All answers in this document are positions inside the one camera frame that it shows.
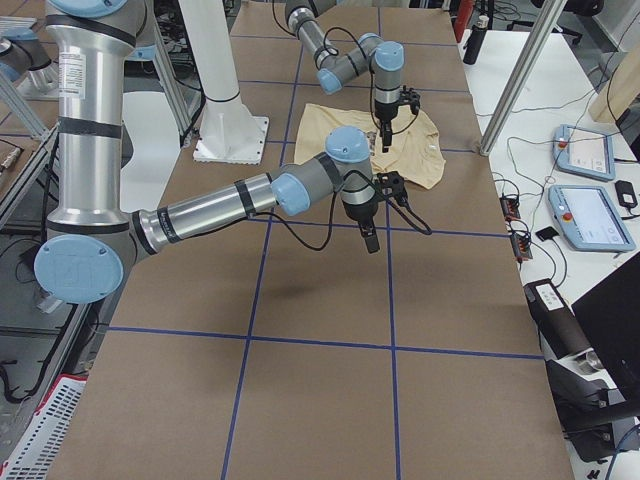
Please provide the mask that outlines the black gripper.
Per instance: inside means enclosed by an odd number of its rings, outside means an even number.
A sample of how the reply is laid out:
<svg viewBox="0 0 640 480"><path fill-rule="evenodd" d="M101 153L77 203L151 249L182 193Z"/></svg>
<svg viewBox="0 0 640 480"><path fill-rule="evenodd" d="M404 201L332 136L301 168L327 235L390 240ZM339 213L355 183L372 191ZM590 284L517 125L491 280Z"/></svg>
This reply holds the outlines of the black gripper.
<svg viewBox="0 0 640 480"><path fill-rule="evenodd" d="M384 103L378 100L374 101L374 115L380 123L382 139L381 150L383 153L387 153L392 145L393 131L391 122L397 117L398 109L399 105L397 101L392 103Z"/></svg>
<svg viewBox="0 0 640 480"><path fill-rule="evenodd" d="M344 209L346 215L358 223L360 235L365 242L369 254L380 250L379 239L374 224L374 217L378 211L378 202L367 201L362 204L350 204L345 202Z"/></svg>

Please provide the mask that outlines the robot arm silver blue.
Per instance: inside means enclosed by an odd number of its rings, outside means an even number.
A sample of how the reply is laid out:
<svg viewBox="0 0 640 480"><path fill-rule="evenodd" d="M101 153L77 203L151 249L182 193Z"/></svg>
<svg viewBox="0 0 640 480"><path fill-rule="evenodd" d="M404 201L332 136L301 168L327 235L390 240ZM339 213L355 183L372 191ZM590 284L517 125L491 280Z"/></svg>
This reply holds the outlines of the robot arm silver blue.
<svg viewBox="0 0 640 480"><path fill-rule="evenodd" d="M34 261L36 279L74 304L115 292L132 267L165 246L211 234L273 207L288 215L339 196L367 249L379 248L369 147L352 126L332 131L307 162L239 180L168 206L172 167L121 166L126 59L151 36L147 1L50 1L47 28L59 49L59 201Z"/></svg>
<svg viewBox="0 0 640 480"><path fill-rule="evenodd" d="M399 108L408 103L409 91L402 85L404 47L395 41L385 41L375 33L365 33L354 40L353 50L340 53L318 23L318 18L337 4L336 1L287 1L285 22L312 55L317 79L326 94L338 92L366 73L372 76L372 115L382 140L382 151L386 153L392 145L393 120Z"/></svg>

